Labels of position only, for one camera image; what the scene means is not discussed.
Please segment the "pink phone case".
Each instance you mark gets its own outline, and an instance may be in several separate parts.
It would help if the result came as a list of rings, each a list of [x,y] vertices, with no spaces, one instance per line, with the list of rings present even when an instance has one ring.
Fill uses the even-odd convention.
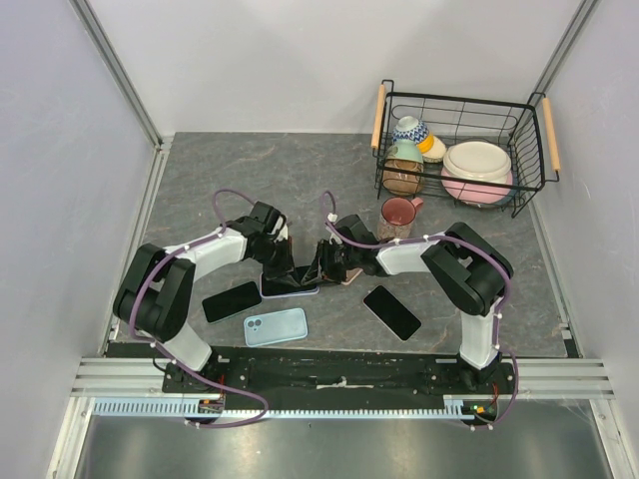
[[[341,282],[342,285],[352,284],[362,274],[361,268],[349,269],[345,273],[345,279]]]

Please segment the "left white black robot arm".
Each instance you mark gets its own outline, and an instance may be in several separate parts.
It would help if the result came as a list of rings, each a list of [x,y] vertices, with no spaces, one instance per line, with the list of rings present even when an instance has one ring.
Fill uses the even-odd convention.
[[[138,248],[116,294],[113,313],[129,324],[130,335],[154,343],[186,366],[185,381],[208,392],[219,381],[209,362],[211,346],[188,324],[193,286],[226,265],[252,259],[267,280],[297,286],[287,220],[258,221],[242,217],[206,236],[178,245]]]

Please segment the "green brown bowl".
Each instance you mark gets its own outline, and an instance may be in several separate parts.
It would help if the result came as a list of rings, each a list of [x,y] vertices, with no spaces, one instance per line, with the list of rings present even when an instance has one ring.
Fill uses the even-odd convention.
[[[398,196],[418,194],[423,188],[423,158],[411,140],[400,139],[388,149],[384,159],[382,186]]]

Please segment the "teal-edged black phone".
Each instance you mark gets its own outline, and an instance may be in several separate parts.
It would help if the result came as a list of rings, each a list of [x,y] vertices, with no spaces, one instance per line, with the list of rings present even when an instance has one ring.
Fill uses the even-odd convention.
[[[262,302],[257,284],[248,281],[214,294],[202,301],[208,323],[216,323],[251,309]]]

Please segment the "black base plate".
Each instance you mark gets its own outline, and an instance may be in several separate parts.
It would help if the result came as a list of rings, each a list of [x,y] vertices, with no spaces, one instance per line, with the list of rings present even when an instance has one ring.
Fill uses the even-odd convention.
[[[511,363],[496,358],[476,371],[457,355],[218,347],[195,379],[168,365],[165,393],[209,392],[210,381],[236,388],[226,403],[251,408],[253,394],[272,406],[436,406],[447,395],[504,397],[514,390]]]

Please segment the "light blue phone case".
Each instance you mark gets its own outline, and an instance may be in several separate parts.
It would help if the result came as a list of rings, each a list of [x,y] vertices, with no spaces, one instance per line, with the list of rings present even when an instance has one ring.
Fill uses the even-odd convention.
[[[245,343],[248,347],[304,339],[308,333],[306,314],[301,308],[258,314],[244,321]]]

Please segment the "pink bowl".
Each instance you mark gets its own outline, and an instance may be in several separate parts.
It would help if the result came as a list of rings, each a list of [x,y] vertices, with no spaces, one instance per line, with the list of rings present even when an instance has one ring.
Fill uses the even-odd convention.
[[[456,200],[479,208],[505,205],[514,196],[511,174],[508,174],[505,183],[499,186],[465,183],[448,177],[444,177],[441,183],[444,189]]]

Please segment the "white-edged black phone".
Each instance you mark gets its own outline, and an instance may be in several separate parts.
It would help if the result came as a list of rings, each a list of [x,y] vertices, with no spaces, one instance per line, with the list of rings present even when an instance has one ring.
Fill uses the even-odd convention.
[[[409,340],[421,328],[421,321],[382,285],[374,288],[363,304],[401,341]]]

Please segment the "yellow white bowl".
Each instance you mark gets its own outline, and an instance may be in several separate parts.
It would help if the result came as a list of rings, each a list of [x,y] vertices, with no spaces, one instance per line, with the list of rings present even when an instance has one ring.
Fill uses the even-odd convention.
[[[437,164],[442,163],[447,151],[445,143],[435,135],[429,135],[423,142],[418,145],[421,151],[422,160],[425,163]]]

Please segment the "pink speckled mug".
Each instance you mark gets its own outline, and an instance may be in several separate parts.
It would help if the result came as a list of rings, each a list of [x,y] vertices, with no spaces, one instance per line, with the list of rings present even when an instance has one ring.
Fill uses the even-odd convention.
[[[404,197],[395,197],[386,200],[380,209],[377,238],[406,240],[422,206],[421,198],[409,200]]]

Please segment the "blue patterned bowl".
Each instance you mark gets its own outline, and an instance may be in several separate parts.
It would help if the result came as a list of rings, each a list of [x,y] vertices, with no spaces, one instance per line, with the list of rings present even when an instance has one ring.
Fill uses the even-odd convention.
[[[400,118],[392,130],[392,139],[410,140],[416,144],[424,142],[430,134],[430,130],[424,120],[413,116]]]

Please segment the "lavender phone case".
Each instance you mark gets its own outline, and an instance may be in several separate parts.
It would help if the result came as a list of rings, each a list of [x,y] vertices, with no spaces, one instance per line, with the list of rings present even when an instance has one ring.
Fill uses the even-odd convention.
[[[296,295],[310,295],[319,291],[316,284],[293,285],[278,282],[274,279],[268,280],[263,275],[260,276],[259,292],[263,298],[284,298]]]

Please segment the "cream plate stack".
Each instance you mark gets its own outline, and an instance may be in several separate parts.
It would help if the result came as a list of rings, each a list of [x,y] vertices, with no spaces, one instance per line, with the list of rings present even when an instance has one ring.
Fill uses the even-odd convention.
[[[443,166],[456,178],[504,184],[511,170],[511,159],[498,146],[468,141],[450,147],[443,158]]]

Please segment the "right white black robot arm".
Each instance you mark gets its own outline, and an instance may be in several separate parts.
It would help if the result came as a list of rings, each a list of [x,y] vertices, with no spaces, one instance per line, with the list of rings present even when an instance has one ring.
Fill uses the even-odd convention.
[[[431,274],[460,312],[458,383],[468,392],[482,391],[493,380],[490,364],[500,353],[498,322],[513,276],[508,261],[465,223],[434,235],[379,240],[357,216],[351,219],[351,226],[324,221],[330,237],[318,243],[300,283],[341,283],[351,269],[379,277]]]

